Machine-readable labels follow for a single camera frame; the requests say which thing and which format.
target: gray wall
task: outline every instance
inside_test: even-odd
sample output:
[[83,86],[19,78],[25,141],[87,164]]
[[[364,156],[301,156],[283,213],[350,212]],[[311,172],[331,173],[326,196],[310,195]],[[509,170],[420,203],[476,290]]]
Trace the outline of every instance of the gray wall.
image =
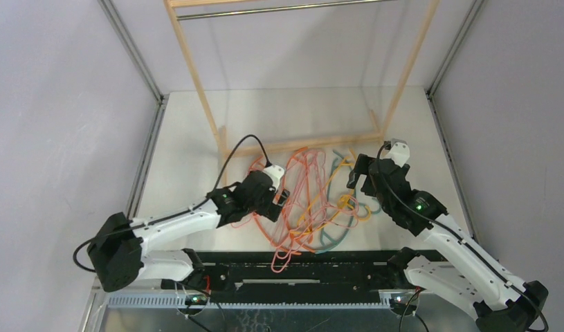
[[485,248],[564,331],[564,0],[489,1],[435,104]]
[[0,1],[0,331],[77,331],[154,107],[96,1]]

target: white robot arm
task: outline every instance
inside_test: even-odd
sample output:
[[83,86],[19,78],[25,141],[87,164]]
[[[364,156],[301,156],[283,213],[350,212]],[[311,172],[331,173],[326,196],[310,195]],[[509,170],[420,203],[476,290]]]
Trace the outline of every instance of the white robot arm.
[[287,190],[278,194],[284,173],[282,167],[268,165],[263,171],[250,172],[243,182],[215,189],[202,202],[166,216],[132,220],[123,213],[110,216],[96,237],[85,243],[89,244],[87,252],[103,289],[117,291],[142,279],[180,281],[202,269],[194,250],[161,248],[186,235],[237,222],[251,213],[276,221],[289,195]]
[[[389,152],[380,158],[384,149]],[[533,331],[529,327],[542,316],[548,290],[510,273],[459,228],[433,195],[412,190],[406,180],[409,157],[406,142],[386,142],[376,158],[359,155],[347,184],[354,189],[359,176],[366,175],[361,191],[377,197],[397,225],[429,243],[450,264],[439,266],[404,248],[388,263],[395,286],[432,291],[470,315],[482,332]]]

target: white table surface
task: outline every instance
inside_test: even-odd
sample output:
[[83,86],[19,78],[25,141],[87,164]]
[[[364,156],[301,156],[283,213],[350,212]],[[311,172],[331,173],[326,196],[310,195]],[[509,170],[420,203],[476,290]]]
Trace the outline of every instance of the white table surface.
[[[372,123],[367,109],[383,118],[394,89],[320,88],[207,91],[217,125],[226,124],[228,146],[253,133],[263,142],[290,138],[310,138],[334,134],[369,132]],[[413,188],[426,190],[439,199],[460,227],[468,230],[461,203],[453,184],[437,128],[421,87],[407,87],[388,130],[387,138],[406,140],[411,150],[407,179]],[[255,144],[248,140],[247,145]],[[354,145],[356,153],[374,156],[380,144]],[[336,147],[348,154],[348,147]],[[334,155],[327,151],[327,171]],[[272,162],[285,165],[290,153],[271,154]],[[234,158],[228,167],[229,182],[240,181],[252,158]],[[195,92],[170,94],[158,134],[152,163],[145,182],[138,216],[165,214],[200,201],[212,189],[218,168],[217,146]],[[333,182],[331,197],[345,192],[348,171],[341,171]],[[361,188],[364,178],[360,180]],[[358,199],[377,204],[360,193]],[[338,221],[347,222],[342,216]],[[264,223],[272,229],[273,223]],[[340,234],[341,228],[330,229]],[[399,250],[404,246],[431,249],[407,230],[380,213],[360,223],[335,250]],[[198,251],[271,251],[257,226],[229,225],[217,230],[191,234],[164,249],[193,248]]]

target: wooden frame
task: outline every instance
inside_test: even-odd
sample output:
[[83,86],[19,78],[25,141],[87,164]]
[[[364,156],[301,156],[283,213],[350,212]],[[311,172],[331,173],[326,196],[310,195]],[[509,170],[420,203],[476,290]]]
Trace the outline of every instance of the wooden frame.
[[[184,30],[182,25],[179,23],[176,15],[176,8],[182,7],[192,7],[192,6],[208,6],[208,5],[216,5],[216,4],[223,4],[223,3],[235,3],[235,2],[247,2],[247,1],[256,1],[256,0],[164,0],[165,9],[167,10],[167,15],[172,22],[172,27],[174,28],[174,32],[176,33],[176,38],[178,39],[178,43],[180,45],[180,49],[182,50],[182,55],[184,56],[184,60],[188,65],[188,70],[190,71],[190,75],[192,76],[192,81],[194,82],[194,86],[196,87],[198,97],[200,99],[200,103],[202,104],[202,108],[204,109],[204,113],[206,114],[206,118],[210,125],[210,130],[212,131],[213,136],[217,142],[217,146],[219,148],[219,155],[221,159],[221,163],[228,157],[231,151],[227,148],[226,145],[226,128],[223,126],[221,129],[217,128],[215,123],[215,119],[212,116],[212,111],[210,110],[210,105],[208,104],[208,99],[206,98],[206,93],[202,86],[202,82],[200,80],[200,76],[198,74],[198,70],[196,65],[194,64],[194,60],[192,58],[192,54],[190,52],[190,48],[188,47],[188,43],[186,41],[186,37],[184,34]],[[418,58],[418,53],[420,48],[422,47],[422,43],[426,37],[426,33],[428,32],[428,28],[430,27],[430,23],[435,16],[435,12],[437,11],[438,5],[440,0],[430,0],[428,4],[428,9],[424,15],[424,20],[422,21],[422,25],[414,45],[412,46],[412,50],[408,55],[408,59],[406,60],[406,65],[402,70],[402,74],[400,74],[400,78],[398,80],[398,84],[396,85],[396,91],[392,96],[390,101],[390,106],[388,107],[388,112],[383,119],[383,126],[380,126],[375,112],[373,110],[369,110],[369,114],[371,117],[372,124],[374,125],[374,131],[369,133],[362,133],[357,135],[346,135],[346,136],[330,136],[330,137],[322,137],[322,138],[311,138],[311,139],[304,139],[304,140],[290,140],[287,142],[277,142],[277,143],[270,143],[265,144],[265,148],[268,152],[282,152],[282,151],[294,151],[301,147],[328,147],[334,145],[345,145],[345,144],[355,144],[355,143],[364,143],[364,142],[382,142],[383,137],[392,122],[396,109],[398,107],[398,103],[404,91],[404,87],[406,86],[406,82],[410,77],[410,73],[412,72],[412,67]],[[249,156],[258,154],[261,152],[261,149],[258,145],[252,147],[240,147],[237,152],[235,153],[235,157],[240,156]],[[226,183],[226,174],[223,176],[223,183]]]

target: wire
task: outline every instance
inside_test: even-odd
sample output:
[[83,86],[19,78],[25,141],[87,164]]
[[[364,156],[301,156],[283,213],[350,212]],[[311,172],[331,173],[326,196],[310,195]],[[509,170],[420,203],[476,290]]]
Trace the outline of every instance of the wire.
[[[286,175],[280,183],[280,187],[284,188],[288,187],[289,179],[295,180],[295,183],[292,183],[294,187],[290,190],[291,195],[282,209],[280,220],[275,224],[264,225],[258,216],[253,215],[255,224],[275,248],[271,262],[273,272],[280,273],[285,270],[292,256],[301,255],[301,251],[321,254],[334,249],[346,237],[348,230],[355,227],[356,224],[353,223],[355,219],[358,223],[369,220],[373,214],[379,213],[379,210],[373,212],[368,205],[359,203],[353,190],[341,195],[336,204],[329,202],[329,187],[333,178],[338,174],[337,171],[341,167],[353,166],[356,160],[354,151],[351,151],[352,160],[337,151],[334,153],[337,158],[334,159],[331,175],[327,178],[325,169],[327,157],[324,150],[304,147],[295,151],[286,163]],[[263,164],[260,163],[260,158],[257,158],[251,163],[248,171],[261,167]],[[364,207],[367,211],[365,216],[357,215],[360,207]],[[341,213],[350,216],[347,225],[335,221]],[[251,220],[242,221],[231,227],[240,228],[249,221]],[[271,227],[269,225],[274,225],[272,232],[266,230],[267,227]],[[345,231],[338,239],[333,239],[325,232],[329,225],[342,227]],[[320,247],[314,248],[312,242],[317,231],[320,231],[318,238]]]
[[[381,152],[390,144],[390,142],[386,142],[384,143],[380,148],[379,151],[377,152],[377,158],[380,158]],[[382,180],[383,184],[387,187],[387,189],[390,191],[390,193],[393,195],[393,197],[398,200],[398,202],[400,202],[400,204],[402,204],[404,207],[406,207],[408,210],[412,211],[412,213],[416,214],[417,216],[420,216],[421,218],[427,220],[430,223],[433,223],[443,229],[445,229],[447,232],[451,233],[457,240],[459,240],[459,243],[463,244],[464,246],[466,246],[494,275],[496,275],[496,277],[498,277],[500,280],[502,280],[502,282],[504,282],[504,284],[508,284],[509,280],[506,279],[506,277],[504,277],[501,273],[499,273],[473,246],[471,246],[471,244],[469,244],[466,241],[463,241],[463,237],[461,235],[458,235],[455,231],[453,231],[452,229],[450,229],[449,227],[447,227],[446,225],[444,225],[443,223],[440,223],[434,219],[428,218],[418,212],[416,212],[414,209],[412,209],[411,207],[408,206],[408,204],[404,203],[400,197],[398,197],[398,195],[394,192],[394,190],[390,187],[390,185],[388,184],[388,182],[386,181],[385,177],[383,176],[383,173],[379,172],[380,176],[379,178]],[[532,308],[535,310],[536,314],[540,317],[540,320],[543,321],[543,325],[544,328],[542,330],[536,330],[536,329],[527,329],[526,331],[528,332],[548,332],[549,331],[549,323],[547,321],[547,318],[545,317],[545,315],[543,314],[543,311],[530,299],[530,297],[527,297],[524,292],[522,292],[520,289],[518,289],[516,286],[514,286],[513,284],[510,285],[510,288],[517,292],[520,296],[522,296],[524,299],[526,299],[528,301],[528,303],[532,306]]]
[[208,293],[210,291],[210,276],[205,275],[202,279],[206,280],[206,288],[204,289],[204,291]]
[[418,318],[418,320],[422,323],[422,325],[424,326],[424,329],[426,330],[426,332],[430,332],[428,330],[428,326],[426,326],[426,323],[424,322],[424,320],[422,319],[422,317],[420,317],[419,314],[416,314],[416,318]]
[[77,267],[81,268],[82,270],[95,273],[96,271],[94,269],[87,268],[86,266],[82,265],[78,261],[78,253],[83,247],[89,245],[90,243],[92,243],[92,242],[94,242],[98,239],[104,239],[105,237],[110,237],[110,236],[113,236],[113,235],[117,235],[117,234],[124,233],[124,232],[129,232],[129,231],[132,231],[132,230],[138,230],[139,228],[144,228],[144,227],[145,227],[145,224],[140,224],[140,225],[137,225],[137,226],[125,228],[123,230],[117,230],[115,232],[110,232],[109,234],[105,234],[104,236],[93,237],[91,239],[88,239],[88,240],[84,241],[82,244],[80,244],[78,247],[76,247],[76,249],[74,250],[74,253],[72,254],[72,260],[74,261],[74,264]]
[[196,288],[196,287],[193,287],[193,286],[191,286],[191,285],[184,284],[183,282],[176,282],[176,284],[182,286],[184,289],[189,288],[189,289],[192,289],[192,290],[194,290],[194,291],[196,291],[196,292],[199,292],[199,293],[201,293],[201,294],[204,294],[208,299],[210,299],[210,301],[211,301],[212,303],[214,303],[214,304],[217,306],[217,308],[221,311],[221,315],[223,316],[223,322],[224,322],[224,324],[225,324],[225,331],[227,331],[227,328],[228,328],[228,327],[227,327],[227,322],[226,322],[225,310],[223,310],[223,307],[221,306],[221,304],[220,304],[219,302],[215,301],[215,300],[212,298],[212,295],[211,295],[209,292],[205,292],[204,290],[201,290],[200,288]]
[[400,324],[398,325],[398,331],[402,332],[402,324],[404,323],[404,317],[406,316],[406,313],[408,312],[408,308],[410,308],[410,305],[412,304],[412,302],[414,302],[419,296],[420,293],[424,292],[424,289],[419,288],[416,293],[414,293],[414,295],[412,295],[412,297],[408,300],[408,302],[406,302],[406,307],[404,308],[404,312],[402,313],[402,316],[400,317]]
[[202,323],[200,323],[199,321],[195,320],[192,316],[188,315],[188,316],[186,317],[186,319],[189,320],[189,321],[191,321],[192,323],[194,323],[194,324],[200,326],[200,328],[203,329],[204,331],[206,331],[206,332],[212,332],[211,330],[208,329],[208,327],[202,325]]
[[[227,165],[228,165],[230,159],[233,157],[233,155],[235,154],[235,152],[237,151],[237,149],[239,149],[239,147],[241,146],[241,144],[242,144],[247,138],[254,138],[254,139],[257,141],[257,143],[259,143],[260,147],[262,148],[262,151],[263,151],[263,154],[264,154],[264,156],[265,156],[265,159],[266,159],[266,166],[270,166],[270,165],[271,165],[271,162],[269,161],[269,158],[268,158],[268,156],[267,156],[267,152],[265,151],[265,148],[264,148],[264,146],[263,146],[262,141],[261,141],[257,136],[255,136],[255,135],[253,135],[252,133],[250,133],[250,134],[244,136],[243,138],[241,138],[241,140],[239,140],[239,142],[235,145],[235,147],[233,147],[233,149],[230,150],[230,154],[228,155],[227,159],[225,160],[225,162],[224,162],[224,164],[223,164],[223,167],[221,168],[221,171],[219,172],[219,175],[218,175],[218,177],[217,177],[217,180],[215,181],[215,185],[212,187],[212,190],[211,190],[210,192],[215,191],[216,188],[219,186],[219,182],[221,182],[221,178],[223,177],[223,174],[224,174],[224,172],[225,172],[225,169],[226,169],[226,167],[227,167]],[[86,267],[85,265],[83,265],[82,263],[80,263],[80,262],[78,261],[78,253],[80,252],[80,250],[81,250],[83,247],[85,247],[85,246],[89,245],[90,243],[92,243],[92,242],[94,242],[94,241],[97,241],[97,240],[106,239],[107,237],[110,237],[110,236],[113,236],[113,235],[117,235],[117,234],[120,234],[120,233],[124,233],[124,232],[129,232],[129,231],[132,231],[132,230],[138,230],[139,228],[144,228],[144,227],[156,225],[157,223],[162,223],[162,222],[167,221],[167,220],[170,220],[170,219],[172,219],[172,218],[176,218],[176,217],[178,217],[178,216],[182,216],[182,215],[184,215],[184,214],[187,214],[187,213],[190,212],[190,211],[194,211],[194,210],[200,208],[202,205],[204,205],[206,202],[208,202],[208,200],[209,200],[209,198],[206,197],[206,198],[204,198],[204,200],[203,200],[202,202],[200,202],[200,204],[195,205],[195,206],[192,208],[192,210],[186,209],[186,210],[184,210],[184,211],[177,212],[177,213],[175,213],[175,214],[171,214],[171,215],[169,215],[169,216],[164,216],[164,217],[159,218],[159,219],[157,219],[157,220],[150,221],[149,223],[147,223],[147,225],[145,225],[144,223],[142,223],[142,224],[137,225],[137,226],[132,226],[132,227],[124,228],[124,229],[122,229],[122,230],[118,230],[118,231],[115,231],[115,232],[110,232],[109,234],[98,235],[98,236],[95,236],[95,237],[93,237],[93,238],[91,238],[91,239],[88,239],[88,240],[86,240],[85,242],[83,242],[82,244],[80,244],[78,247],[76,247],[76,249],[74,250],[74,253],[72,254],[72,260],[73,260],[74,264],[75,264],[78,268],[81,268],[82,270],[87,271],[87,272],[96,273],[96,270],[94,270],[94,269],[92,269],[92,268],[88,268],[88,267]]]

